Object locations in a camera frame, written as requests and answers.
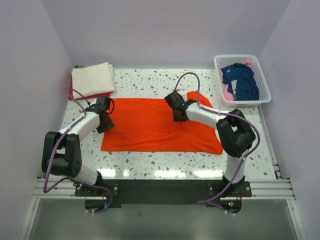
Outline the orange t shirt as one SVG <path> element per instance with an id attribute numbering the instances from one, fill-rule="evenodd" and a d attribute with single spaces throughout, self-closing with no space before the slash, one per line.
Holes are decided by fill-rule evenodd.
<path id="1" fill-rule="evenodd" d="M 196 121 L 175 122 L 164 99 L 116 98 L 114 103 L 114 126 L 104 133 L 102 151 L 223 153 L 214 128 Z"/>

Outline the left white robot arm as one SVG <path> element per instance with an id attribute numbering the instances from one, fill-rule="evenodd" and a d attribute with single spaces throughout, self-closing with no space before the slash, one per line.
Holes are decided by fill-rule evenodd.
<path id="1" fill-rule="evenodd" d="M 101 134 L 113 128 L 110 114 L 114 109 L 115 103 L 110 97 L 98 96 L 70 125 L 45 135 L 41 162 L 45 173 L 44 193 L 66 179 L 86 185 L 86 191 L 92 196 L 103 192 L 99 172 L 82 163 L 81 142 L 94 130 Z"/>

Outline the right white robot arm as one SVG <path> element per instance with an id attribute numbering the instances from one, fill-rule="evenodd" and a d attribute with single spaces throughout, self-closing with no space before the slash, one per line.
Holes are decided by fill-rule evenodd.
<path id="1" fill-rule="evenodd" d="M 223 178 L 223 192 L 230 197 L 240 190 L 244 181 L 245 160 L 259 146 L 261 137 L 257 128 L 249 122 L 239 109 L 231 112 L 207 107 L 196 100 L 173 91 L 164 100 L 173 112 L 176 122 L 193 121 L 215 129 L 222 149 L 227 154 L 227 166 Z"/>

